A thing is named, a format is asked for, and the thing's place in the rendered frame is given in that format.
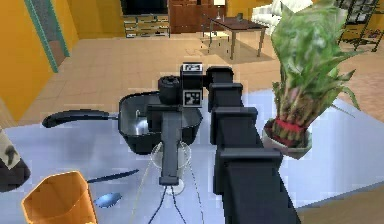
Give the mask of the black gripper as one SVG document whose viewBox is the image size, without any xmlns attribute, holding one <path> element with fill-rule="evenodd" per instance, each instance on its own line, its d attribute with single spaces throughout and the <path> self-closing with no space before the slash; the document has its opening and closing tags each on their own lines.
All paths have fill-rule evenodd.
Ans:
<svg viewBox="0 0 384 224">
<path fill-rule="evenodd" d="M 181 140 L 182 114 L 179 108 L 180 80 L 176 76 L 164 76 L 158 80 L 159 104 L 147 106 L 148 128 L 151 132 L 161 133 L 163 146 L 162 170 L 159 184 L 162 186 L 176 186 L 179 184 L 178 170 L 178 144 Z M 197 180 L 191 165 L 187 166 L 192 176 L 197 201 L 199 204 L 201 224 L 205 224 L 203 205 Z M 176 196 L 172 195 L 173 205 L 183 224 L 187 224 L 179 206 Z"/>
</svg>

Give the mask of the grey television stand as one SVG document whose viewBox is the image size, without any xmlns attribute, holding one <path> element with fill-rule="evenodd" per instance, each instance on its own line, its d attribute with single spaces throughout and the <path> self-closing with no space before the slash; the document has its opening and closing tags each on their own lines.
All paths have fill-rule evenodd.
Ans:
<svg viewBox="0 0 384 224">
<path fill-rule="evenodd" d="M 167 14 L 142 14 L 123 17 L 126 38 L 170 36 L 170 23 Z"/>
</svg>

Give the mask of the black television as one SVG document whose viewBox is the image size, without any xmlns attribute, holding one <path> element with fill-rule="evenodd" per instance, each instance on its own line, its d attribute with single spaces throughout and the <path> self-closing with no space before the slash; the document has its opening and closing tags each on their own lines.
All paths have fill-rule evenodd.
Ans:
<svg viewBox="0 0 384 224">
<path fill-rule="evenodd" d="M 167 0 L 120 0 L 124 15 L 167 14 Z"/>
</svg>

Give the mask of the clear wine glass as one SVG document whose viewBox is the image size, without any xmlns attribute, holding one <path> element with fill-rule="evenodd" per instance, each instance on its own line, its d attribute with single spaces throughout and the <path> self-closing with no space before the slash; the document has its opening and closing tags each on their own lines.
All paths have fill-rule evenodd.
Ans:
<svg viewBox="0 0 384 224">
<path fill-rule="evenodd" d="M 152 161 L 152 164 L 158 168 L 159 170 L 162 170 L 162 161 L 163 161 L 163 144 L 159 143 L 156 145 L 151 154 L 150 158 Z M 183 176 L 184 171 L 187 168 L 187 166 L 190 164 L 191 160 L 191 148 L 188 144 L 180 141 L 178 143 L 178 169 L 177 169 L 177 177 L 179 180 L 179 183 L 176 186 L 168 186 L 166 188 L 166 194 L 167 195 L 174 195 L 177 196 L 181 194 L 185 188 Z"/>
</svg>

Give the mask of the blue knife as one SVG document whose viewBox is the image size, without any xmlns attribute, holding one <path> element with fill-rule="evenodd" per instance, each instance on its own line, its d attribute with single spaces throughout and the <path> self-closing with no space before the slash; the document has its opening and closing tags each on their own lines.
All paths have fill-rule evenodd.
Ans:
<svg viewBox="0 0 384 224">
<path fill-rule="evenodd" d="M 139 169 L 134 169 L 134 170 L 126 171 L 126 172 L 121 172 L 121 173 L 111 174 L 111 175 L 102 176 L 102 177 L 98 177 L 98 178 L 88 179 L 86 182 L 87 183 L 98 183 L 98 182 L 111 181 L 111 180 L 116 180 L 116 179 L 128 177 L 128 176 L 136 174 L 138 172 L 139 172 Z"/>
</svg>

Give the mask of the black frying pan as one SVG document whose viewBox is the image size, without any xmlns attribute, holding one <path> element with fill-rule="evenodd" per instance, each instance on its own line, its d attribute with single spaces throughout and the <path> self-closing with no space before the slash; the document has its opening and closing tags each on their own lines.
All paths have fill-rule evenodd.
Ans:
<svg viewBox="0 0 384 224">
<path fill-rule="evenodd" d="M 129 148 L 136 154 L 150 154 L 161 143 L 161 133 L 151 132 L 148 128 L 147 106 L 159 104 L 159 92 L 150 91 L 130 94 L 119 102 L 116 115 L 96 109 L 74 109 L 56 112 L 43 119 L 45 128 L 52 128 L 67 122 L 81 120 L 116 120 L 118 131 Z M 182 108 L 181 140 L 192 144 L 196 138 L 203 116 L 197 108 Z"/>
</svg>

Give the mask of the orange paper bag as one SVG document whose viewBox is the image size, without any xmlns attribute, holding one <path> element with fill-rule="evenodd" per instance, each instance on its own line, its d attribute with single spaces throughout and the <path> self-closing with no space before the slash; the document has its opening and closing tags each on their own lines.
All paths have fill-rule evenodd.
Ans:
<svg viewBox="0 0 384 224">
<path fill-rule="evenodd" d="M 21 207 L 27 224 L 98 224 L 89 185 L 79 171 L 44 178 Z"/>
</svg>

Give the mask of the brown and beige bottle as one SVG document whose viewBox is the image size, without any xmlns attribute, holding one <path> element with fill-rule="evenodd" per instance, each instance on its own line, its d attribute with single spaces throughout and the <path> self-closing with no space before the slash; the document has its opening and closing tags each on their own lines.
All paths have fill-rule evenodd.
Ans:
<svg viewBox="0 0 384 224">
<path fill-rule="evenodd" d="M 29 167 L 0 127 L 0 192 L 9 192 L 22 186 L 30 175 Z"/>
</svg>

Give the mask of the pale wooden chair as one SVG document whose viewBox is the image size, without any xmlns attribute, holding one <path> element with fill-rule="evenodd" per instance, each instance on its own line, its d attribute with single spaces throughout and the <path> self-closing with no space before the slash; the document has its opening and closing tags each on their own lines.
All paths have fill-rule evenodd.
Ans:
<svg viewBox="0 0 384 224">
<path fill-rule="evenodd" d="M 206 44 L 208 47 L 211 47 L 214 41 L 216 41 L 219 46 L 222 45 L 222 42 L 230 42 L 230 35 L 224 30 L 223 27 L 213 22 L 207 14 L 202 14 L 201 22 L 200 40 L 202 44 Z"/>
</svg>

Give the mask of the brown wooden cupboard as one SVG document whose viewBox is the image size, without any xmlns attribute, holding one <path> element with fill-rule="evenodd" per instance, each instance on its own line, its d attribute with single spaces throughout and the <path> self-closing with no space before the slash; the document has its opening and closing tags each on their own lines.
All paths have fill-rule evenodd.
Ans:
<svg viewBox="0 0 384 224">
<path fill-rule="evenodd" d="M 213 0 L 168 0 L 170 32 L 172 34 L 201 32 L 201 16 L 217 16 Z M 226 15 L 227 6 L 221 8 L 220 15 Z"/>
</svg>

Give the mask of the brown dining table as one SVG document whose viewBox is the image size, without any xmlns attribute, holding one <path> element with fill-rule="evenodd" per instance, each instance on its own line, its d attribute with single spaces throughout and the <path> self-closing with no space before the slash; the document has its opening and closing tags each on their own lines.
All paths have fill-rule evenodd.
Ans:
<svg viewBox="0 0 384 224">
<path fill-rule="evenodd" d="M 205 36 L 205 29 L 208 29 L 208 37 L 209 37 L 210 43 L 212 41 L 212 33 L 215 25 L 218 25 L 219 27 L 222 27 L 223 29 L 231 32 L 231 48 L 230 48 L 231 60 L 234 59 L 236 35 L 240 32 L 247 32 L 247 31 L 260 32 L 257 56 L 261 55 L 261 49 L 263 46 L 263 41 L 264 41 L 266 29 L 267 29 L 266 26 L 257 24 L 255 22 L 252 22 L 246 19 L 238 20 L 236 17 L 222 17 L 221 19 L 209 18 L 208 21 L 209 21 L 208 26 L 202 26 L 202 36 Z"/>
</svg>

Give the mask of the green plant in grey pot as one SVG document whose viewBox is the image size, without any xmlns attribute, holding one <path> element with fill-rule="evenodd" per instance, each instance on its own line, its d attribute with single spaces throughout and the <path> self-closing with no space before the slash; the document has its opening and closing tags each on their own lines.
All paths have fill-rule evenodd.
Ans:
<svg viewBox="0 0 384 224">
<path fill-rule="evenodd" d="M 336 0 L 318 0 L 297 12 L 281 5 L 282 18 L 271 35 L 280 63 L 280 80 L 272 84 L 276 115 L 262 129 L 266 148 L 276 148 L 294 159 L 312 148 L 311 124 L 335 99 L 345 93 L 358 107 L 346 86 L 354 75 L 342 74 L 338 65 L 358 53 L 338 44 L 348 12 Z"/>
</svg>

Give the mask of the white sofa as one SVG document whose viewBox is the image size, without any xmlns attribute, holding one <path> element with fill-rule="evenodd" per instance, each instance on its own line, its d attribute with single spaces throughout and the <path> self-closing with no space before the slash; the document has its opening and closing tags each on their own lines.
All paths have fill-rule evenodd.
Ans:
<svg viewBox="0 0 384 224">
<path fill-rule="evenodd" d="M 312 0 L 272 0 L 271 4 L 255 7 L 251 21 L 266 26 L 265 33 L 271 36 L 282 18 L 282 6 L 296 13 L 312 4 Z"/>
</svg>

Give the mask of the teal framed doorway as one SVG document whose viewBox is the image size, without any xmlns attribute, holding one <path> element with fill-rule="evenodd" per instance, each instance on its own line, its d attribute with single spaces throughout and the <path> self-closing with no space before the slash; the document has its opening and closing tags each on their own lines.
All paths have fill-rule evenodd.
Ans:
<svg viewBox="0 0 384 224">
<path fill-rule="evenodd" d="M 70 56 L 52 0 L 24 0 L 45 55 L 54 73 Z"/>
</svg>

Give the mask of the black metal shelf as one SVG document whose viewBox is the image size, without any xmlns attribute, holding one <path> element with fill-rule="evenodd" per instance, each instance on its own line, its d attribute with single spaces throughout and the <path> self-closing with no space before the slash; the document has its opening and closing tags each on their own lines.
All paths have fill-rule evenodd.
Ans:
<svg viewBox="0 0 384 224">
<path fill-rule="evenodd" d="M 378 50 L 384 36 L 384 29 L 368 28 L 373 15 L 384 15 L 380 0 L 336 0 L 336 5 L 347 11 L 347 19 L 338 43 L 351 44 L 354 50 L 363 45 L 372 45 L 372 52 Z"/>
</svg>

